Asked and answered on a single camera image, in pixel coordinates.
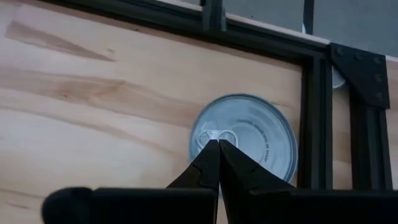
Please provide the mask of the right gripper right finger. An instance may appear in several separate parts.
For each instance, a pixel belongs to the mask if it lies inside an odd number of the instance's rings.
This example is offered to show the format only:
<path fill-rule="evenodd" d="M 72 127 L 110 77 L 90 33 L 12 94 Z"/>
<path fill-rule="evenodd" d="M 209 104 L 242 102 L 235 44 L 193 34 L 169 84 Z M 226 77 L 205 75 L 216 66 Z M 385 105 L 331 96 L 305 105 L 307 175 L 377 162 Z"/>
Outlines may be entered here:
<path fill-rule="evenodd" d="M 298 189 L 220 140 L 220 184 L 229 223 L 397 224 L 393 190 Z"/>

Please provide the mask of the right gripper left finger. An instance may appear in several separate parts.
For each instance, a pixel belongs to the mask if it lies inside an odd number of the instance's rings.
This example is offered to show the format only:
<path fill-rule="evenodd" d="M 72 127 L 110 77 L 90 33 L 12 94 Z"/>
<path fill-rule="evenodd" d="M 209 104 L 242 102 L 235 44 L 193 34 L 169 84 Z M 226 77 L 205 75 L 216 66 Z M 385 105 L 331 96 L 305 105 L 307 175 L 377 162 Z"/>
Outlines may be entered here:
<path fill-rule="evenodd" d="M 164 189 L 68 187 L 42 204 L 44 223 L 216 223 L 220 145 L 211 140 Z"/>

